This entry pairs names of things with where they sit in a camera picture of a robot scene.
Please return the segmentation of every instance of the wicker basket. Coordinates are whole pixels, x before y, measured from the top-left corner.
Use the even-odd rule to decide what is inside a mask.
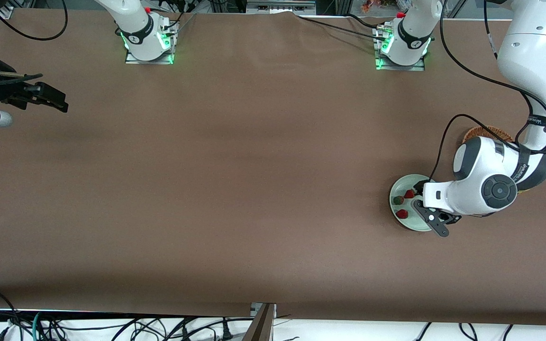
[[[496,127],[492,127],[492,126],[488,126],[488,129],[492,130],[495,134],[500,136],[503,140],[505,140],[507,142],[514,142],[513,137],[511,137],[511,135],[507,134],[503,130],[500,130],[500,129],[498,129]],[[463,138],[462,143],[465,143],[467,140],[469,140],[470,138],[474,138],[475,136],[495,138],[489,132],[484,130],[482,127],[475,127],[475,128],[469,129],[469,131],[466,132],[466,134],[464,134],[464,138]]]

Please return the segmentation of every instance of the brown table surface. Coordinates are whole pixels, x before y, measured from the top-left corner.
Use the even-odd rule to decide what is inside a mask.
[[[69,17],[48,42],[0,25],[0,59],[69,103],[0,104],[15,119],[0,129],[0,291],[19,308],[246,315],[277,302],[298,318],[546,324],[546,182],[448,238],[388,207],[396,179],[431,171],[453,115],[511,133],[527,117],[439,39],[425,72],[377,71],[370,39],[291,13],[196,15],[174,65],[125,65],[108,13]],[[10,22],[48,36],[63,16]],[[508,23],[491,25],[500,45]],[[482,22],[448,21],[447,41],[502,79]],[[472,126],[449,131],[438,181]]]

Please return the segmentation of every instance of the light green plate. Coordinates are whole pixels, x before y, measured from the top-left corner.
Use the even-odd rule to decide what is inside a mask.
[[[395,181],[393,186],[391,187],[391,192],[389,194],[389,205],[391,206],[391,212],[393,216],[397,219],[398,222],[400,222],[403,226],[414,230],[414,231],[431,231],[431,227],[427,226],[425,222],[420,218],[418,213],[414,211],[412,208],[412,201],[414,199],[423,199],[422,196],[416,196],[414,199],[404,199],[403,204],[401,205],[393,205],[393,197],[396,196],[403,196],[406,194],[406,191],[408,189],[414,189],[414,185],[421,181],[421,180],[427,180],[429,177],[425,177],[425,175],[420,174],[410,174],[406,175],[405,177],[399,179],[398,181]],[[397,218],[395,215],[395,212],[405,209],[408,212],[408,218],[400,219]]]

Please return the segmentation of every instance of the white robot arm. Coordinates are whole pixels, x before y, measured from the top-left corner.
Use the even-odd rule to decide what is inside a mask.
[[[514,11],[498,53],[502,75],[546,106],[546,0],[489,2]],[[533,188],[546,179],[546,108],[532,97],[527,100],[532,114],[523,142],[513,144],[517,151],[491,138],[468,140],[455,154],[456,180],[424,184],[424,207],[455,216],[491,214],[511,205],[518,190]],[[431,217],[430,210],[415,209],[425,222]]]
[[[171,48],[170,20],[140,4],[140,0],[95,0],[113,16],[126,48],[141,61],[150,61]]]
[[[391,21],[392,36],[382,53],[398,65],[414,65],[431,43],[431,33],[441,16],[439,0],[412,0],[405,17]]]

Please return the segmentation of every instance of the metal frame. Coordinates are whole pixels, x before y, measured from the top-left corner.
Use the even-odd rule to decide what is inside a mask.
[[[4,19],[9,19],[15,8],[30,9],[33,6],[35,6],[35,0],[9,0],[0,8],[0,16]]]
[[[262,304],[241,341],[271,341],[276,308],[275,304]]]
[[[453,1],[448,0],[448,2],[449,2],[448,6],[452,6]],[[461,9],[463,8],[466,2],[468,2],[468,0],[457,0],[456,4],[453,7],[451,7],[452,11],[450,11],[450,13],[446,16],[446,18],[456,18],[456,16],[461,11]],[[350,13],[352,6],[353,6],[353,0],[338,0],[336,13],[337,14]]]
[[[247,14],[292,11],[296,15],[316,15],[316,0],[247,0]]]
[[[210,6],[212,8],[212,12],[214,13],[226,13],[229,10],[227,9],[227,2],[229,0],[211,0]]]

